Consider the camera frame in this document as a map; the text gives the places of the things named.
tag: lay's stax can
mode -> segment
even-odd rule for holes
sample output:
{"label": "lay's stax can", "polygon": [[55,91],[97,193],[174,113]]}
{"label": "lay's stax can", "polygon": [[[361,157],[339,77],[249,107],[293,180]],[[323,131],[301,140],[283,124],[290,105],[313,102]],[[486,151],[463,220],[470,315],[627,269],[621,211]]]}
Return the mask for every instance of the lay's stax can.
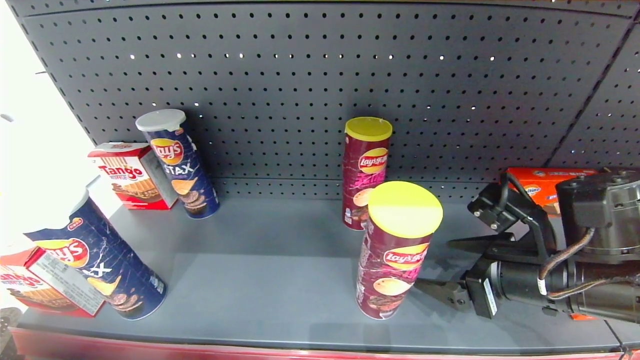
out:
{"label": "lay's stax can", "polygon": [[30,214],[35,224],[24,233],[29,239],[79,270],[125,319],[144,318],[162,304],[166,284],[120,237],[86,188],[50,194],[47,201]]}
{"label": "lay's stax can", "polygon": [[347,121],[342,158],[342,221],[349,228],[364,230],[369,216],[371,190],[385,180],[391,124],[376,117]]}
{"label": "lay's stax can", "polygon": [[371,192],[356,283],[356,301],[365,315],[384,320],[396,313],[442,216],[440,201],[416,184],[390,181]]}
{"label": "lay's stax can", "polygon": [[190,218],[206,218],[220,207],[216,190],[207,178],[196,146],[181,128],[187,116],[181,110],[152,111],[136,120]]}

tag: white wall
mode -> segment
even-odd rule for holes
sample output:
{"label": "white wall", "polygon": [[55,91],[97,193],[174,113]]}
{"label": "white wall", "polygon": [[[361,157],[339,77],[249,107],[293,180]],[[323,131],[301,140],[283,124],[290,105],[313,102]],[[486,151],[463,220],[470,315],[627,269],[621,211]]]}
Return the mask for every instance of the white wall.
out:
{"label": "white wall", "polygon": [[[49,76],[37,74],[43,71],[8,5],[0,1],[0,114],[13,119],[0,119],[0,254],[11,241],[29,241],[12,229],[12,219],[28,214],[12,213],[3,194],[70,177],[88,184],[98,174],[86,159],[92,142]],[[107,216],[120,207],[104,181],[96,182],[90,192]],[[8,306],[25,309],[2,289],[0,307]]]}

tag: pegboard back panel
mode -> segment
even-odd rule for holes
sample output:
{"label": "pegboard back panel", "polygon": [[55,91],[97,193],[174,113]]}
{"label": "pegboard back panel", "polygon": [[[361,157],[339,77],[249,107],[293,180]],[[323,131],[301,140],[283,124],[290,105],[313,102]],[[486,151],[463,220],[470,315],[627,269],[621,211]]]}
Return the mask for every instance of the pegboard back panel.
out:
{"label": "pegboard back panel", "polygon": [[[258,199],[329,199],[342,200],[341,180],[289,180],[212,178],[221,196],[251,197]],[[429,189],[440,200],[448,203],[468,204],[477,197],[486,183],[442,183],[414,181]]]}
{"label": "pegboard back panel", "polygon": [[551,161],[564,167],[640,166],[640,28],[635,26]]}
{"label": "pegboard back panel", "polygon": [[[173,0],[175,4],[193,3],[233,3],[243,0]],[[162,5],[167,1],[163,0],[16,0],[10,1],[16,16],[27,17],[34,15],[44,15],[58,12],[76,12],[81,10],[96,10],[99,8],[114,8],[123,6],[148,6]],[[571,10],[576,12],[602,13],[609,15],[619,15],[631,17],[638,7],[637,1],[549,1],[549,0],[521,0],[514,1],[487,1],[487,0],[466,0],[451,1],[450,3],[474,3],[474,4],[501,4],[509,6],[521,6],[531,8],[548,8],[553,10]]]}
{"label": "pegboard back panel", "polygon": [[22,19],[95,142],[188,113],[215,177],[340,179],[344,123],[394,125],[392,179],[493,181],[550,156],[627,19],[508,6],[255,3]]}

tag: navy blue chip can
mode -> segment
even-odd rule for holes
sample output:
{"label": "navy blue chip can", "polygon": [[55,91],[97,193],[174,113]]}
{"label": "navy blue chip can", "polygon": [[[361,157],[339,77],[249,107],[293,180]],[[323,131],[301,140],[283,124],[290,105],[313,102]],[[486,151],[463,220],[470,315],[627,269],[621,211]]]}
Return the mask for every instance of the navy blue chip can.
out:
{"label": "navy blue chip can", "polygon": [[148,316],[166,297],[164,281],[120,237],[86,189],[66,226],[25,235],[62,262],[78,269],[125,319],[138,320]]}
{"label": "navy blue chip can", "polygon": [[206,218],[220,207],[216,190],[201,166],[196,147],[181,128],[181,110],[165,109],[142,115],[136,126],[143,131],[190,218]]}

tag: maroon chip can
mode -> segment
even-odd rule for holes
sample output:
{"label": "maroon chip can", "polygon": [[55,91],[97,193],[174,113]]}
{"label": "maroon chip can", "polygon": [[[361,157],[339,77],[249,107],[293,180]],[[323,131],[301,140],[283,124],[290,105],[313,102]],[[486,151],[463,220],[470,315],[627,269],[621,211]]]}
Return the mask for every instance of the maroon chip can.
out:
{"label": "maroon chip can", "polygon": [[442,217],[438,199],[416,184],[390,181],[371,192],[356,282],[356,301],[365,315],[384,320],[396,313]]}
{"label": "maroon chip can", "polygon": [[376,117],[357,117],[345,126],[342,158],[342,216],[350,229],[364,230],[371,190],[385,180],[391,124]]}

